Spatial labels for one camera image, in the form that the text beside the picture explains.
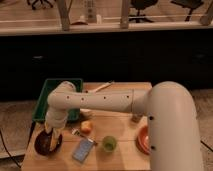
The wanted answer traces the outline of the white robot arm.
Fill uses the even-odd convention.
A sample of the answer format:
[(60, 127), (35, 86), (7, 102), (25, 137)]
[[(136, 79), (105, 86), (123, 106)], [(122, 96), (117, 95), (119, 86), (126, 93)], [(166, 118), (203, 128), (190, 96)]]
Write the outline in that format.
[(149, 90), (82, 93), (65, 81), (49, 94), (47, 102), (47, 132), (64, 128), (70, 109), (145, 115), (152, 171), (204, 171), (196, 107), (189, 91), (176, 82), (162, 82)]

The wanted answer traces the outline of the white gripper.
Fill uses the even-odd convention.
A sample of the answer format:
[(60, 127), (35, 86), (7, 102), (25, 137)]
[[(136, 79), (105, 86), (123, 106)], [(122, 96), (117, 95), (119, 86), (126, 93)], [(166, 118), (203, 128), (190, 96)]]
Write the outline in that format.
[(50, 112), (45, 116), (45, 131), (50, 133), (53, 129), (63, 129), (66, 124), (66, 114), (64, 112)]

